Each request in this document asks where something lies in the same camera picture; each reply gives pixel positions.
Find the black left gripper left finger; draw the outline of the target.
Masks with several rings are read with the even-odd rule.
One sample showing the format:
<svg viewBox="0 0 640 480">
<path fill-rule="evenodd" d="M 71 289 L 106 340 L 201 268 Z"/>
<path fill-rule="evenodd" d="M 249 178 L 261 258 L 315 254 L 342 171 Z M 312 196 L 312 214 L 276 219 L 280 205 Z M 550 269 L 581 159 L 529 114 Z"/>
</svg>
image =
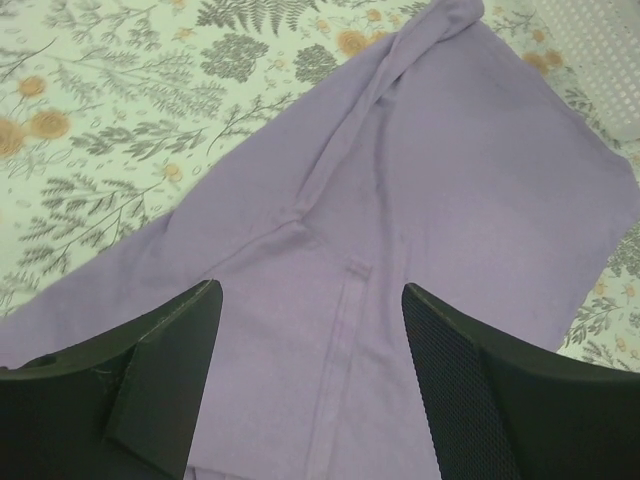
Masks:
<svg viewBox="0 0 640 480">
<path fill-rule="evenodd" d="M 223 292 L 203 281 L 84 342 L 1 369 L 4 479 L 181 479 Z"/>
</svg>

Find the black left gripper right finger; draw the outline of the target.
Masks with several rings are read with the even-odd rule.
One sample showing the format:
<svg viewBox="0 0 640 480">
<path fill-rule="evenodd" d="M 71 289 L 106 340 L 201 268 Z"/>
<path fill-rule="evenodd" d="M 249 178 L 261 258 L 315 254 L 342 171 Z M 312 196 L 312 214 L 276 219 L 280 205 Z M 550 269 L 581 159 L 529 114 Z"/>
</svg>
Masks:
<svg viewBox="0 0 640 480">
<path fill-rule="evenodd" d="M 635 479 L 639 377 L 565 357 L 415 284 L 402 310 L 444 479 Z"/>
</svg>

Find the purple t shirt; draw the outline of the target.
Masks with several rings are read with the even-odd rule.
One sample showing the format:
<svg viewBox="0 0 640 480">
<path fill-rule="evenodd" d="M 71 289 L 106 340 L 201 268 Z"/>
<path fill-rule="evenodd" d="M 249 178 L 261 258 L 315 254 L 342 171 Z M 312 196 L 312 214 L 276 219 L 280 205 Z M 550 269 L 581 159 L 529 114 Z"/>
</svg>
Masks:
<svg viewBox="0 0 640 480">
<path fill-rule="evenodd" d="M 557 348 L 639 217 L 628 161 L 481 18 L 435 1 L 1 326 L 15 367 L 223 288 L 191 479 L 435 479 L 414 282 Z"/>
</svg>

